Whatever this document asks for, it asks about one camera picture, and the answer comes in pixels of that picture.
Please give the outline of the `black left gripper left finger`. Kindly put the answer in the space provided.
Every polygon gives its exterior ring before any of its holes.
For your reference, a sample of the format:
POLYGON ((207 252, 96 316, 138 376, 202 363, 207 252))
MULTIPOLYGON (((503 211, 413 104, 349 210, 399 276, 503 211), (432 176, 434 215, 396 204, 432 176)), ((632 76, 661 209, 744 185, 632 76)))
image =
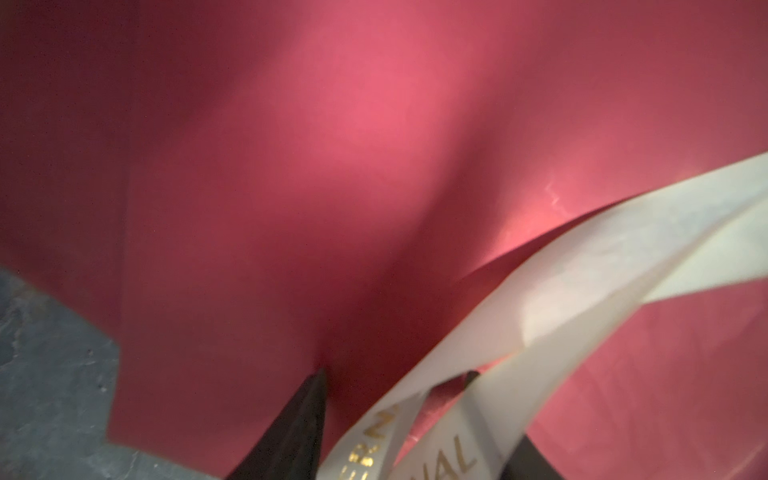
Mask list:
POLYGON ((314 480, 327 400, 324 370, 306 378, 227 480, 314 480))

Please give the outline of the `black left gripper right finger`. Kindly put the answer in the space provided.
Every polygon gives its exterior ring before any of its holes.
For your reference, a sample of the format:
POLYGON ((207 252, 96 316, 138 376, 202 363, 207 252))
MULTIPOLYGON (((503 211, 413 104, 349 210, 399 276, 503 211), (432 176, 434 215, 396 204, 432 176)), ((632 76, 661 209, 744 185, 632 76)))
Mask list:
POLYGON ((563 480, 563 476, 548 462, 527 435, 523 435, 512 453, 502 452, 492 438, 489 425, 478 409, 470 384, 480 376, 470 370, 464 376, 462 392, 463 413, 492 479, 502 480, 563 480))

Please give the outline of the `cream printed ribbon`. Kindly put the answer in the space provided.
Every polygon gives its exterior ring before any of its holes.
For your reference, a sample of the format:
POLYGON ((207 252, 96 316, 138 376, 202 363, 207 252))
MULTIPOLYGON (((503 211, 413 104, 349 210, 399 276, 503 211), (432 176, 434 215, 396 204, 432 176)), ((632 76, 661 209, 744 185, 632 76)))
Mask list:
POLYGON ((532 255, 338 441, 322 479, 495 479, 641 306, 765 277, 767 158, 633 198, 532 255))

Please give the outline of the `dark red wrapping paper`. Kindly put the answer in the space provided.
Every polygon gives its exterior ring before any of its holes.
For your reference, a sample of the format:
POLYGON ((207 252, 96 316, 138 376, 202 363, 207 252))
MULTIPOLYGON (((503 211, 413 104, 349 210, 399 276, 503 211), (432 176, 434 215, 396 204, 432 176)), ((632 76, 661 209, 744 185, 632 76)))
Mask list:
MULTIPOLYGON (((763 1, 5 1, 1 263, 120 348, 109 438, 321 462, 532 255, 767 158, 763 1)), ((570 479, 759 478, 767 274, 636 310, 526 427, 570 479)))

